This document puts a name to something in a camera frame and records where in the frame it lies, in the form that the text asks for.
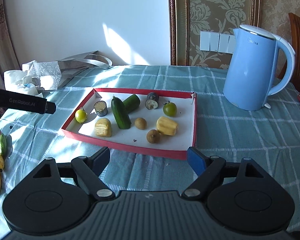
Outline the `small green tomato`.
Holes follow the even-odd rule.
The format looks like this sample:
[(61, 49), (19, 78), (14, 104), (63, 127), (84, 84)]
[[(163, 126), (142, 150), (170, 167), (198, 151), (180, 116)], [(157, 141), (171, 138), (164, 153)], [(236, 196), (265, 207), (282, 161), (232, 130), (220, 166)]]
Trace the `small green tomato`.
[(75, 112), (75, 119), (79, 124), (82, 124), (86, 121), (87, 115), (87, 112), (83, 108), (80, 108)]

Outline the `small brown kiwi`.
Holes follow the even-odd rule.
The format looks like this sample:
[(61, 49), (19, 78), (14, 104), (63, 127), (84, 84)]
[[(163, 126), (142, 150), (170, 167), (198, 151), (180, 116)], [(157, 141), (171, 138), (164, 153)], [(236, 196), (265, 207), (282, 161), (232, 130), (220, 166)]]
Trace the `small brown kiwi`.
[(144, 130), (147, 127), (147, 121), (144, 118), (136, 118), (134, 125), (137, 129)]

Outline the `yellow ridged fruit piece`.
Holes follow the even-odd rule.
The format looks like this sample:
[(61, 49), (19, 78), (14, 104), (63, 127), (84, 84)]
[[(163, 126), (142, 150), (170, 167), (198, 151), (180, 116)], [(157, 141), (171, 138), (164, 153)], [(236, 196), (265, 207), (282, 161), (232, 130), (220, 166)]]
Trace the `yellow ridged fruit piece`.
[(111, 122), (107, 118), (100, 118), (95, 123), (95, 134), (99, 137), (111, 137)]

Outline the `small green fruit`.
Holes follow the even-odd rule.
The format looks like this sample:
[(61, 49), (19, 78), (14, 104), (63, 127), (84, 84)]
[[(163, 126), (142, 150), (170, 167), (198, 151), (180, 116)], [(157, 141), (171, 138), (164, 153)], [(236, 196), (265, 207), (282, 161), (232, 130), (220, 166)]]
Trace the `small green fruit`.
[(3, 157), (6, 157), (7, 154), (7, 139), (4, 133), (1, 133), (0, 135), (0, 154)]

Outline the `silver patterned gift bag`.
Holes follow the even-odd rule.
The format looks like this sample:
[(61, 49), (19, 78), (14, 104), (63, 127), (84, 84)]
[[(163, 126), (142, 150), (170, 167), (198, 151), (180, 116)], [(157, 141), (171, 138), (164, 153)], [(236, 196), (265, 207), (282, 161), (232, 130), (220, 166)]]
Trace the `silver patterned gift bag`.
[(57, 61), (38, 62), (33, 60), (22, 65), (22, 70), (32, 77), (36, 88), (41, 91), (56, 90), (65, 86), (77, 74), (89, 68), (107, 70), (112, 61), (98, 51), (77, 54)]

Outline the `red shallow cardboard tray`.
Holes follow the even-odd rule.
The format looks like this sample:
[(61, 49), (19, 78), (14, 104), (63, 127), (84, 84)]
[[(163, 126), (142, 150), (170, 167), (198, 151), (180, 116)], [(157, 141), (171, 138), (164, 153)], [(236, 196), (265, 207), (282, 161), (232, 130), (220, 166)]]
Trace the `red shallow cardboard tray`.
[(185, 160), (196, 142), (196, 114), (195, 92), (91, 88), (61, 130), (98, 146)]

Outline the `green cucumber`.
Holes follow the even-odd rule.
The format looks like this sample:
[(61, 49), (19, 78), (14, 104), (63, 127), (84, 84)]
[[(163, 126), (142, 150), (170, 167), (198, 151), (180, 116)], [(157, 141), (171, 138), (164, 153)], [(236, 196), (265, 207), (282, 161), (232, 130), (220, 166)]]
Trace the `green cucumber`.
[(136, 110), (140, 105), (140, 99), (136, 94), (130, 95), (123, 101), (127, 113)]
[(111, 100), (111, 110), (119, 129), (129, 129), (131, 127), (131, 120), (123, 102), (115, 96)]

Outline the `green tomato with stem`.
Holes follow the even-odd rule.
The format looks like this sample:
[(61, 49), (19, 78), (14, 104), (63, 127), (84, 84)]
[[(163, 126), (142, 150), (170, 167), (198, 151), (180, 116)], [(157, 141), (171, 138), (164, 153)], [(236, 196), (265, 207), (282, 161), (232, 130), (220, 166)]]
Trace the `green tomato with stem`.
[(177, 114), (177, 106), (175, 103), (168, 101), (163, 106), (163, 112), (166, 116), (174, 117)]

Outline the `teal checked tablecloth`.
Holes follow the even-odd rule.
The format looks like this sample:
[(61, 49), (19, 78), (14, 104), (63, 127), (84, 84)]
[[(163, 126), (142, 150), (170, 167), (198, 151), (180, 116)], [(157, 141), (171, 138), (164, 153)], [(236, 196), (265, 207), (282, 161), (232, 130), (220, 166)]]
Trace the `teal checked tablecloth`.
[[(251, 204), (263, 216), (251, 228), (286, 219), (300, 231), (300, 100), (291, 83), (258, 76), (231, 96), (225, 71), (200, 67), (130, 66), (86, 70), (46, 92), (53, 114), (9, 109), (0, 130), (11, 152), (0, 155), (0, 239), (17, 220), (48, 231), (89, 199), (116, 193), (176, 191), (198, 199), (193, 184), (208, 161), (239, 163), (246, 190), (232, 220)], [(266, 193), (251, 186), (273, 177)]]

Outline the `white wall switch panel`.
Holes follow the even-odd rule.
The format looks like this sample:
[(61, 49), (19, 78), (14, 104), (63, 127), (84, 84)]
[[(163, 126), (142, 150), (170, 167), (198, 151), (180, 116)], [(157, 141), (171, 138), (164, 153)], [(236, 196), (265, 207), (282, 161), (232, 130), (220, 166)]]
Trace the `white wall switch panel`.
[(233, 54), (235, 45), (236, 39), (234, 35), (209, 31), (200, 32), (199, 49), (201, 51)]

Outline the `ornate wooden wall frame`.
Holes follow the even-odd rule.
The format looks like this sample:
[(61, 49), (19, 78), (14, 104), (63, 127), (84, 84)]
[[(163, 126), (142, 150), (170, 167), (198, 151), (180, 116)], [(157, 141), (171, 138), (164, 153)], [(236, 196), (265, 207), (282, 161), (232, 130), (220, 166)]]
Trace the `ornate wooden wall frame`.
[(227, 69), (231, 55), (199, 49), (201, 31), (232, 34), (240, 24), (258, 26), (261, 0), (168, 0), (170, 63)]

